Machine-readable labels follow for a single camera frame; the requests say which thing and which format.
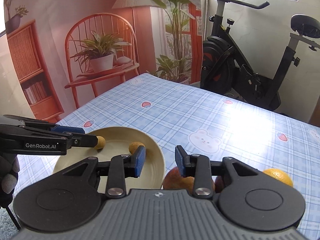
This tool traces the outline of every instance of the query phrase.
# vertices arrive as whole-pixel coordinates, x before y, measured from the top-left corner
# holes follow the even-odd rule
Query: printed backdrop
[[[13,65],[37,119],[57,122],[141,73],[200,80],[200,0],[4,0]]]

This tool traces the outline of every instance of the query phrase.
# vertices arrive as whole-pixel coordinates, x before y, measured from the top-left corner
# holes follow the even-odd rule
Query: carpet
[[[0,209],[0,240],[8,240],[18,232],[7,211],[4,208]]]

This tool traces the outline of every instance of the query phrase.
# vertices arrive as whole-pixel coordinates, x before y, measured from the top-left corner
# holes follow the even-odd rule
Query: gloved hand
[[[16,155],[0,154],[0,206],[6,207],[12,202],[19,171],[20,166]]]

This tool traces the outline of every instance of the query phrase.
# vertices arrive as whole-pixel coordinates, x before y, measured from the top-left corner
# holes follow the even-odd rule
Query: exercise bike
[[[249,62],[231,38],[230,26],[234,24],[227,20],[227,28],[222,26],[225,3],[231,2],[253,9],[263,9],[270,4],[253,5],[239,0],[217,0],[218,7],[215,16],[210,16],[213,22],[211,36],[203,42],[203,63],[201,69],[200,88],[225,95],[234,89],[247,103],[274,111],[280,104],[278,90],[291,65],[299,65],[300,59],[294,57],[299,41],[310,45],[316,51],[320,45],[309,38],[320,38],[320,22],[306,15],[294,15],[291,18],[291,28],[299,35],[290,33],[290,41],[286,47],[278,70],[273,79],[256,73]]]

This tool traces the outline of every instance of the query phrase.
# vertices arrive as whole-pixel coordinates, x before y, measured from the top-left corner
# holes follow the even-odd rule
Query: potted plant
[[[4,5],[7,9],[8,13],[8,20],[5,23],[5,28],[6,28],[6,33],[9,34],[19,28],[20,25],[20,19],[24,15],[27,15],[28,11],[25,8],[24,5],[19,6],[18,8],[15,9],[16,14],[11,17],[10,14],[10,7],[11,7],[12,0],[4,0]]]
[[[178,66],[175,66],[174,69],[177,69],[177,75],[169,75],[167,72],[165,74],[166,78],[175,78],[176,80],[181,79],[187,80],[188,77],[186,77],[185,73],[190,72],[191,69],[186,70],[187,68],[187,60],[190,60],[188,58],[188,46],[189,43],[186,40],[185,35],[183,34],[183,31],[187,27],[190,19],[195,20],[195,17],[186,11],[186,7],[188,4],[192,3],[191,0],[152,0],[155,2],[158,7],[164,9],[166,12],[169,23],[165,25],[165,31],[170,34],[170,38],[167,38],[168,46],[171,50],[171,54],[175,58],[175,64],[178,64]]]
[[[91,31],[92,39],[86,39],[79,41],[82,44],[82,51],[71,56],[70,58],[76,58],[81,65],[88,64],[94,72],[100,72],[111,69],[113,67],[114,58],[116,59],[117,51],[122,51],[123,46],[131,46],[130,43],[125,42],[121,38],[117,38],[116,33],[112,34],[98,34],[95,31]]]
[[[158,70],[154,72],[147,71],[149,74],[165,80],[170,80],[181,84],[188,84],[188,73],[190,72],[190,69],[187,69],[183,73],[180,73],[179,71],[179,67],[181,66],[181,61],[183,59],[170,59],[164,55],[160,55],[160,58],[156,59],[158,61],[157,65],[159,65]]]

